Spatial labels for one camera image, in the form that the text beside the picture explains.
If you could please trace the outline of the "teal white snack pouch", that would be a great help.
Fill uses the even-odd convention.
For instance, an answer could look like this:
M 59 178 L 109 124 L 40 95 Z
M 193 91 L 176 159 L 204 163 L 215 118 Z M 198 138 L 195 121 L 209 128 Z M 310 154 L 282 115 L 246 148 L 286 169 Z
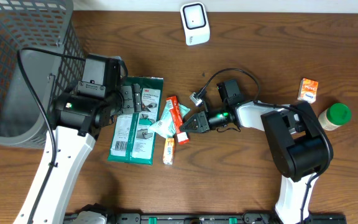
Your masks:
M 176 134 L 175 125 L 170 110 L 173 109 L 172 100 L 168 100 L 161 118 L 149 126 L 148 130 L 159 134 L 163 138 L 172 138 Z

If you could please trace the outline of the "red white packet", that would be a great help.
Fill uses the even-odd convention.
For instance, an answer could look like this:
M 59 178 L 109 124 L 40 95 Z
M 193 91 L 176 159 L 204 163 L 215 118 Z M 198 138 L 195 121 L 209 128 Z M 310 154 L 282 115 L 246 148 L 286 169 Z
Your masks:
M 177 97 L 176 96 L 168 97 L 167 98 L 167 105 L 168 105 L 170 114 L 172 116 L 172 120 L 173 120 L 173 123 L 174 123 L 178 143 L 179 144 L 188 143 L 190 140 L 188 139 L 188 136 L 187 136 L 186 132 L 183 132 L 183 131 L 180 130 L 180 127 L 183 124 L 183 120 L 181 118 L 180 107 L 179 107 L 179 104 L 178 104 L 178 101 L 177 101 Z

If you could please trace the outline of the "green sponge pack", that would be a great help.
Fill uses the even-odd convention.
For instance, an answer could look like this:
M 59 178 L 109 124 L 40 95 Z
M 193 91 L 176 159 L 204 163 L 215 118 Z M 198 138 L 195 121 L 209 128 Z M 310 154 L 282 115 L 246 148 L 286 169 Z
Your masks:
M 116 118 L 108 161 L 152 165 L 155 132 L 148 130 L 159 116 L 163 78 L 129 77 L 124 85 L 140 85 L 142 109 Z

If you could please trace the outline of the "orange juice carton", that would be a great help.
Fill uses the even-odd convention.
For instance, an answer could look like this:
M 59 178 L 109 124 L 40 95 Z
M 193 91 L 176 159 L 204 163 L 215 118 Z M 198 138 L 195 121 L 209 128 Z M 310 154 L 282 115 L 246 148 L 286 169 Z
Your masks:
M 308 103 L 314 103 L 316 101 L 317 89 L 318 89 L 317 81 L 303 78 L 300 82 L 300 88 L 299 88 L 297 100 L 307 101 Z
M 172 165 L 175 152 L 175 139 L 166 138 L 163 150 L 163 163 L 165 165 Z

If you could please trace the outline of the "green lid jar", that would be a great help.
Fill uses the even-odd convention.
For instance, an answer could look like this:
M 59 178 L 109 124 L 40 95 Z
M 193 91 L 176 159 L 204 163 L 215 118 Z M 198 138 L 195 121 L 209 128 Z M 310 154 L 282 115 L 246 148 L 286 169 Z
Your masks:
M 318 121 L 324 130 L 333 131 L 347 124 L 351 118 L 352 113 L 347 105 L 335 103 L 318 116 Z

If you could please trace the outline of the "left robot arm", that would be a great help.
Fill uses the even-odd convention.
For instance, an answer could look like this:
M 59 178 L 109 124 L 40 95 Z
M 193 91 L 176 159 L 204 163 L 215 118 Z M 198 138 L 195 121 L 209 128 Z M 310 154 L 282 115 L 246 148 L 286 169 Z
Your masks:
M 138 84 L 108 92 L 91 86 L 91 92 L 62 94 L 54 106 L 55 124 L 45 143 L 43 156 L 26 200 L 15 223 L 113 223 L 112 213 L 99 205 L 87 205 L 66 215 L 80 170 L 93 150 L 101 128 L 115 115 L 141 109 Z

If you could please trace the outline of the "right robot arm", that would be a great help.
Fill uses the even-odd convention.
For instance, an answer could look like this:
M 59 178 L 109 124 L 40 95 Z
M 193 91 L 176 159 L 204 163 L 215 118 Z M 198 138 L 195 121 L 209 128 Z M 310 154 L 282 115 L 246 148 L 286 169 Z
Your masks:
M 261 101 L 226 104 L 221 110 L 200 111 L 180 126 L 186 133 L 221 131 L 229 123 L 265 133 L 282 180 L 274 212 L 279 223 L 311 221 L 308 205 L 316 180 L 328 169 L 333 148 L 311 105 L 275 105 Z

